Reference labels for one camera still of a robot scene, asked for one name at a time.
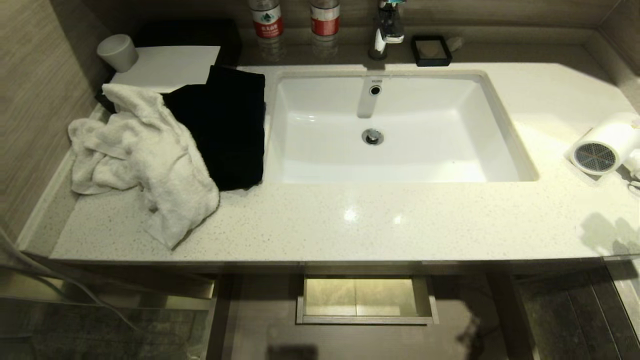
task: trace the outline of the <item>power cord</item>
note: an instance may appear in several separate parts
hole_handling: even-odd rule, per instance
[[[43,264],[40,264],[39,262],[35,261],[34,259],[31,259],[30,257],[28,257],[27,255],[23,254],[20,250],[16,249],[15,245],[9,241],[9,237],[7,236],[7,234],[5,233],[4,229],[0,229],[0,231],[2,232],[2,239],[4,240],[5,244],[6,244],[6,248],[7,250],[9,250],[9,252],[17,259],[21,260],[23,263],[26,263],[27,265],[41,271],[44,272],[46,274],[52,274],[53,276],[62,279],[64,281],[70,282],[73,285],[76,285],[78,288],[81,288],[87,295],[89,295],[89,297],[95,301],[96,304],[100,305],[100,306],[104,306],[107,309],[111,310],[112,312],[114,312],[116,315],[118,315],[119,318],[122,319],[122,321],[124,321],[130,328],[132,328],[133,330],[140,332],[142,334],[149,334],[149,335],[170,335],[170,336],[175,336],[177,339],[180,340],[180,342],[182,342],[182,345],[184,346],[184,351],[187,355],[188,359],[200,359],[200,356],[195,356],[195,355],[191,355],[189,353],[189,345],[187,344],[187,341],[182,339],[180,336],[178,336],[177,334],[174,334],[172,332],[170,333],[160,333],[160,332],[148,332],[148,331],[144,331],[142,329],[140,329],[139,327],[135,326],[131,321],[129,321],[129,319],[127,319],[126,316],[124,316],[120,310],[118,310],[115,306],[109,304],[106,301],[101,300],[100,298],[98,298],[98,296],[96,294],[94,294],[94,292],[92,292],[91,290],[89,290],[89,288],[87,288],[83,283],[69,277],[66,276],[65,274],[61,274],[59,272],[56,272],[54,270],[51,270],[50,268],[47,268],[46,266],[44,266]],[[51,284],[51,282],[49,282],[47,279],[44,279],[42,277],[40,277],[41,280],[48,282],[51,286],[55,287],[53,284]]]
[[[30,272],[24,271],[24,270],[20,270],[17,268],[11,268],[9,266],[4,266],[4,265],[0,265],[0,268],[5,268],[7,270],[11,270],[11,271],[15,271],[15,272],[19,272],[20,274],[29,277],[30,279],[33,279],[34,281],[39,282],[40,284],[43,284],[44,286],[48,287],[49,289],[51,289],[51,291],[55,292],[57,296],[59,296],[62,300],[64,300],[65,302],[68,302],[70,304],[78,304],[78,305],[84,305],[81,302],[75,301],[70,299],[68,296],[65,295],[65,293],[63,293],[62,291],[60,291],[60,289],[58,289],[57,286],[55,286],[53,284],[53,282],[51,282],[50,280],[48,280],[45,277],[41,277],[39,275],[34,275]]]
[[[640,196],[640,181],[633,180],[629,182],[629,191],[636,196]]]

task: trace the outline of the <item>sink drain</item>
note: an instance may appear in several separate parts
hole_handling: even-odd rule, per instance
[[[384,139],[385,136],[375,129],[366,129],[362,133],[362,140],[369,145],[380,145]]]

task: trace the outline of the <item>tile floor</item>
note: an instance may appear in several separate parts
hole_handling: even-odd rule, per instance
[[[95,306],[0,299],[0,345],[12,359],[184,359],[198,353],[207,311],[123,309],[146,333]]]
[[[518,290],[541,359],[640,359],[640,343],[608,271],[523,278]]]

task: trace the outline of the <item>water bottle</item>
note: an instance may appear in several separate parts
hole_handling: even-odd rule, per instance
[[[280,0],[249,0],[255,34],[262,57],[278,61],[285,56]]]
[[[340,0],[310,0],[311,47],[319,58],[331,58],[338,53]]]

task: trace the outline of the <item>countertop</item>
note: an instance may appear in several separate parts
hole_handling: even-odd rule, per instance
[[[531,62],[522,61],[527,53]],[[640,201],[628,191],[623,175],[593,179],[564,157],[574,141],[611,113],[634,111],[594,59],[581,46],[570,45],[470,46],[454,55],[456,62],[445,69],[387,64],[385,72],[486,72],[538,171],[537,181],[265,182],[248,191],[222,193],[220,208],[174,251],[144,232],[147,215],[138,190],[113,191],[78,199],[51,258],[218,263],[640,254]],[[265,74],[270,115],[282,76],[364,75],[366,68],[338,64],[241,70]]]

